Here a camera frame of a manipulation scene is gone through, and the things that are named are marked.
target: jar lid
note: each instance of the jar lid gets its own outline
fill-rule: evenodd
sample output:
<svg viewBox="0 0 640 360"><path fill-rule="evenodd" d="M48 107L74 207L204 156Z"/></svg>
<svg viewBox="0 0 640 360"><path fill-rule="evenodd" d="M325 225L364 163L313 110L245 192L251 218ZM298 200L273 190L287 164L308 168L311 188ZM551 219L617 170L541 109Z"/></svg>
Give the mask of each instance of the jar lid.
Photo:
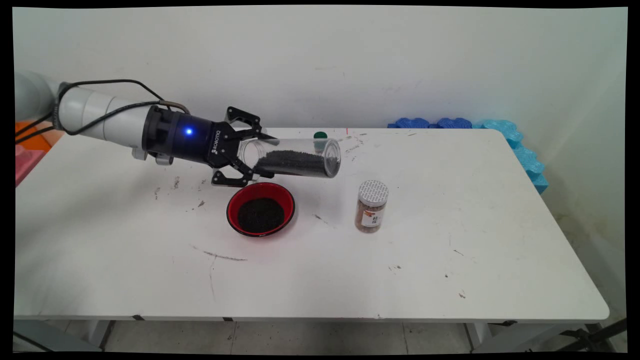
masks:
<svg viewBox="0 0 640 360"><path fill-rule="evenodd" d="M358 189L358 199L372 208L386 204L388 196L389 189L378 180L366 180Z"/></svg>

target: white table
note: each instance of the white table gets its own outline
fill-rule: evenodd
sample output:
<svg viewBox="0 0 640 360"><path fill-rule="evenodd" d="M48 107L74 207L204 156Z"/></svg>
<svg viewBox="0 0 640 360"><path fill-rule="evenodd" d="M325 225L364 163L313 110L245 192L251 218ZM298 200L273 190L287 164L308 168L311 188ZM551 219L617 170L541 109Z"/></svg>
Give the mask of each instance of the white table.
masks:
<svg viewBox="0 0 640 360"><path fill-rule="evenodd" d="M539 324L535 334L607 318L497 131L269 134L320 130L340 140L340 172L261 179L296 201L292 222L266 238L228 225L238 189L211 186L209 167L160 167L119 145L64 136L16 189L14 318L516 320ZM368 179L390 188L374 234L353 224ZM503 349L482 325L472 332L476 345Z"/></svg>

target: black seeds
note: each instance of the black seeds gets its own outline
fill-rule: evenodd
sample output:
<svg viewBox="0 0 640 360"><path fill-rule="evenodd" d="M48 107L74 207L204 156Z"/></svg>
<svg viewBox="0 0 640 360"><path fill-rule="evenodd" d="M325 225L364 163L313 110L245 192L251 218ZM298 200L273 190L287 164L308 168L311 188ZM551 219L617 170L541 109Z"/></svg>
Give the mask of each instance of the black seeds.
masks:
<svg viewBox="0 0 640 360"><path fill-rule="evenodd" d="M328 166L335 168L338 158L328 158ZM256 168L276 174L326 177L324 159L321 155L293 150L270 151L255 164Z"/></svg>
<svg viewBox="0 0 640 360"><path fill-rule="evenodd" d="M284 222L284 210L266 197L250 200L238 209L238 225L248 233L266 233Z"/></svg>

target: pink object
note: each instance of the pink object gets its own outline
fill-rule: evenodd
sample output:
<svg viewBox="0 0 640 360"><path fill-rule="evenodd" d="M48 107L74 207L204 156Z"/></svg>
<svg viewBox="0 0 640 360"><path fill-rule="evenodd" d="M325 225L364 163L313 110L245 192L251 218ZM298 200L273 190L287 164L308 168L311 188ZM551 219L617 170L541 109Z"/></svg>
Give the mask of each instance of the pink object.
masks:
<svg viewBox="0 0 640 360"><path fill-rule="evenodd" d="M27 150L22 145L15 146L15 185L18 186L38 161L44 157L42 150Z"/></svg>

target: cable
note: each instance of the cable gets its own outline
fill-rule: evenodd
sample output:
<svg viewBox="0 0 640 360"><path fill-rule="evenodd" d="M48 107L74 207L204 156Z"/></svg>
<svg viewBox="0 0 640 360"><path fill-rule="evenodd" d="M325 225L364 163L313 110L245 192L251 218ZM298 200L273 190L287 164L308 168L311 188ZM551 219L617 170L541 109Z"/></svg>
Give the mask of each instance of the cable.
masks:
<svg viewBox="0 0 640 360"><path fill-rule="evenodd" d="M135 103L135 104L129 104L129 105L122 106L121 108L117 108L117 109L113 110L113 111L112 111L112 112L110 112L110 113L106 113L106 114L104 114L103 116L101 116L101 117L99 117L99 118L95 119L94 121L91 121L89 124L87 124L87 125L85 125L85 126L83 126L83 127L79 128L78 130L75 130L75 131L65 130L65 131L66 131L66 132L67 132L67 134L69 134L69 135L78 135L79 133L82 133L83 131L85 131L85 130L87 130L87 129L91 128L92 126L94 126L94 125L98 124L99 122L101 122L101 121L105 121L106 119L108 119L108 118L112 117L113 115L116 115L117 113L121 113L121 112L123 112L123 111L125 111L125 110L129 110L129 109L133 109L133 108L141 108L141 107L143 107L143 106L149 106L149 105L164 105L164 106L167 106L168 104L169 104L169 105L171 105L171 106L174 106L174 107L176 107L176 108L179 108L179 109L181 109L181 110L183 110L183 111L184 111L184 110L186 110L186 108L184 107L184 105L178 104L177 102L171 102L171 101L145 101L145 102L137 102L137 103Z"/></svg>
<svg viewBox="0 0 640 360"><path fill-rule="evenodd" d="M23 127L22 129L16 131L15 137L18 137L18 136L24 134L24 132L27 131L28 129L31 129L32 127L38 125L39 123L47 120L48 118L51 117L51 115L53 115L53 111L50 111L48 114L44 115L44 117L41 117L38 120L36 120L36 121L30 123L29 125Z"/></svg>
<svg viewBox="0 0 640 360"><path fill-rule="evenodd" d="M53 126L45 127L44 129L35 131L34 133L28 134L25 137L19 138L18 140L15 141L15 144L18 145L19 143L21 143L21 142L23 142L25 140L29 140L30 138L32 138L34 136L38 136L38 135L40 135L42 133L46 133L47 131L53 130L53 129L54 129Z"/></svg>
<svg viewBox="0 0 640 360"><path fill-rule="evenodd" d="M189 110L186 108L186 106L179 104L177 102L172 102L172 101L165 101L160 95L156 94L153 90L151 90L147 85L144 85L143 83L141 83L140 81L137 80L131 80L131 79L114 79L114 80L93 80L93 81L78 81L77 83L71 83L67 86L65 86L62 90L60 90L60 93L58 94L58 103L56 104L56 106L54 107L54 111L53 111L53 118L54 120L59 119L59 112L60 112L60 103L62 102L62 97L72 88L80 86L80 85L94 85L94 84L113 84L113 83L134 83L137 85L142 86L146 91L150 92L153 96L157 97L160 101L146 101L146 102L137 102L134 104L129 104L129 105L125 105L122 106L121 108L117 108L113 111L111 111L110 113L107 113L93 121L91 121L89 124L81 127L80 129L76 130L76 131L69 131L67 129L64 129L65 132L69 135L78 135L79 133L82 133L83 131L91 128L92 126L98 124L101 121L105 121L106 119L112 117L113 115L116 115L117 113L121 113L125 110L128 109L133 109L133 108L140 108L143 106L149 106L149 105L162 105L162 106L166 106L167 109L171 110L170 106L173 106L174 108L178 108L180 110L182 110L184 113L189 113Z"/></svg>

